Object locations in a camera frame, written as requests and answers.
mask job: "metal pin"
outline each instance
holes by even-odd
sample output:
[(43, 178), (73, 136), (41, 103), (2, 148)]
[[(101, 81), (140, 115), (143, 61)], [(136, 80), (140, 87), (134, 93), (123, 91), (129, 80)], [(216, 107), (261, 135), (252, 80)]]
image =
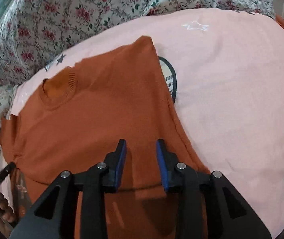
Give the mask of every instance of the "metal pin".
[(178, 163), (178, 164), (176, 165), (176, 167), (177, 167), (178, 169), (180, 169), (180, 170), (183, 170), (183, 169), (186, 168), (186, 164), (185, 164), (185, 163)]
[(63, 172), (61, 172), (60, 176), (61, 176), (62, 178), (69, 177), (69, 176), (70, 176), (70, 172), (69, 172), (69, 171), (63, 171)]
[(223, 174), (220, 171), (214, 171), (213, 172), (213, 176), (215, 178), (221, 178), (223, 176)]
[(106, 167), (106, 163), (105, 163), (105, 162), (100, 162), (100, 163), (97, 164), (97, 167), (98, 167), (99, 169), (103, 169), (103, 168)]

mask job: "star print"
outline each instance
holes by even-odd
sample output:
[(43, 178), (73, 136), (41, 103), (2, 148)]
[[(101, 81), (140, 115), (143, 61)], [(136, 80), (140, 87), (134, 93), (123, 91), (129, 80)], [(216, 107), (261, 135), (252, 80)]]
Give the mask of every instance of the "star print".
[(187, 27), (187, 30), (200, 29), (208, 30), (209, 25), (199, 24), (197, 21), (193, 21), (191, 24), (183, 24), (183, 27)]
[(58, 65), (59, 63), (62, 63), (64, 57), (65, 57), (65, 55), (62, 54), (62, 55), (60, 56), (60, 58), (57, 59), (57, 61), (58, 61), (57, 65)]

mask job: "folded sweater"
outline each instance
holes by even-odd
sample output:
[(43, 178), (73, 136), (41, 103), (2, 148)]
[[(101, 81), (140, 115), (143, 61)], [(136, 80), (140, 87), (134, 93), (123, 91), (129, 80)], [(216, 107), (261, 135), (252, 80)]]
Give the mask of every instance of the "folded sweater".
[(145, 36), (44, 80), (19, 116), (3, 119), (0, 134), (4, 157), (24, 173), (32, 201), (61, 171), (84, 172), (125, 139), (120, 192), (106, 195), (110, 239), (174, 237), (177, 199), (160, 185), (159, 138), (180, 161), (209, 172), (178, 120), (152, 40)]

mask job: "sweater sleeve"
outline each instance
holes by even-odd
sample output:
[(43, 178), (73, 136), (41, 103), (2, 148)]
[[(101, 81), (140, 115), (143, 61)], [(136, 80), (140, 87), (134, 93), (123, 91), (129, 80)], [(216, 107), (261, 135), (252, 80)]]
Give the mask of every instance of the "sweater sleeve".
[(11, 115), (10, 120), (6, 120), (5, 118), (1, 120), (0, 145), (7, 163), (14, 162), (17, 164), (14, 157), (14, 146), (19, 130), (18, 122), (19, 117), (15, 115)]

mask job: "black star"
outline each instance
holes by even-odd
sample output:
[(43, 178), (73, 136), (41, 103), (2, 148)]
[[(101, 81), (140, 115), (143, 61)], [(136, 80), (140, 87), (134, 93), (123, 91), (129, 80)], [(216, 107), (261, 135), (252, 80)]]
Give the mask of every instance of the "black star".
[(60, 56), (60, 58), (57, 59), (57, 61), (58, 61), (57, 65), (58, 65), (59, 63), (62, 63), (64, 57), (65, 57), (65, 55), (62, 54), (62, 55)]

